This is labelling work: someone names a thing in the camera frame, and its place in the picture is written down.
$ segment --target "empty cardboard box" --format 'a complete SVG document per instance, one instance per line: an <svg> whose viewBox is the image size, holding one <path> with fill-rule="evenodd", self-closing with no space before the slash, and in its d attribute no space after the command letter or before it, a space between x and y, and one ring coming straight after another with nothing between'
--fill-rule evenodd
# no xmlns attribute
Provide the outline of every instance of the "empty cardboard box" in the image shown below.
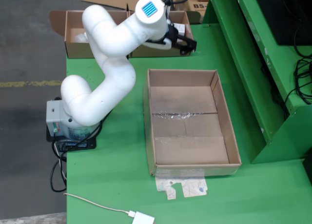
<svg viewBox="0 0 312 224"><path fill-rule="evenodd" d="M191 25L188 19L186 12L184 11L171 11L169 14L169 19L172 23L179 23L185 25L185 36L194 40ZM178 42L182 45L186 45L186 42ZM171 48L170 50L160 50L156 48L150 48L144 45L139 46L135 49L130 57L179 57L182 56L180 54L180 50L176 48Z"/></svg>
<svg viewBox="0 0 312 224"><path fill-rule="evenodd" d="M148 70L143 91L146 153L153 176L235 173L236 138L216 70Z"/></svg>
<svg viewBox="0 0 312 224"><path fill-rule="evenodd" d="M83 11L51 11L50 23L55 32L64 37L68 58L93 58L89 43L75 42L75 36L85 32ZM127 11L108 11L118 25L127 19Z"/></svg>

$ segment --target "green workbench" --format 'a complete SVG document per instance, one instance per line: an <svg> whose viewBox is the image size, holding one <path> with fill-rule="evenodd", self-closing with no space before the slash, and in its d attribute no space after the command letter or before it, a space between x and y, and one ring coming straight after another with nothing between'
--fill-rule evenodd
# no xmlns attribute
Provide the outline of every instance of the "green workbench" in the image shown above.
<svg viewBox="0 0 312 224"><path fill-rule="evenodd" d="M251 164L265 139L242 84L221 26L193 25L198 41L190 57L133 58L136 85L112 111L97 138L97 148L68 153L67 192L117 209L156 217L157 224L311 223L312 187L300 160ZM232 176L206 178L206 196L176 200L157 192L149 175L143 121L147 69L217 69L242 158ZM104 75L94 59L67 59L67 75L84 77L96 88ZM131 224L123 213L67 197L68 224Z"/></svg>

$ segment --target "robotic arm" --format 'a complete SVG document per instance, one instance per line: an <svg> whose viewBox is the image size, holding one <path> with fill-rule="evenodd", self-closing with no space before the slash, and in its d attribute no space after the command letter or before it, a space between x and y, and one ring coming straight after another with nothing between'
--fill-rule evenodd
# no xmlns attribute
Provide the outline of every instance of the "robotic arm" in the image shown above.
<svg viewBox="0 0 312 224"><path fill-rule="evenodd" d="M83 12L82 22L105 80L92 91L85 79L70 75L61 85L62 100L47 103L50 135L73 140L90 135L132 90L136 74L126 55L141 44L153 46L154 43L155 47L162 44L162 49L172 46L181 51L196 48L196 42L186 38L188 45L184 48L176 43L178 32L167 22L165 4L161 0L139 0L135 13L120 25L115 24L103 7L92 5Z"/></svg>

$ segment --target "yellow floor line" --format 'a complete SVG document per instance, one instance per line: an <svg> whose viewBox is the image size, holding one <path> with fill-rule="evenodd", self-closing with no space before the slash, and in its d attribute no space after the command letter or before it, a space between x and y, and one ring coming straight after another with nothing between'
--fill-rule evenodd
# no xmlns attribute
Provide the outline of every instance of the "yellow floor line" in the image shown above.
<svg viewBox="0 0 312 224"><path fill-rule="evenodd" d="M24 86L60 86L62 80L51 81L5 81L0 82L0 88L4 87L24 87Z"/></svg>

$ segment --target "white power adapter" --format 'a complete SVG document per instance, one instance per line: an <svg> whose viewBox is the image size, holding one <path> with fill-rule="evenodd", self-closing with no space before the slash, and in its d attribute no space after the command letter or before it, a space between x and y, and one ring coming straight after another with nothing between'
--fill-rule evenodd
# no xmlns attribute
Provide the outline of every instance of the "white power adapter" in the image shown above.
<svg viewBox="0 0 312 224"><path fill-rule="evenodd" d="M132 224L153 224L155 218L144 213L129 211L129 217L134 218Z"/></svg>

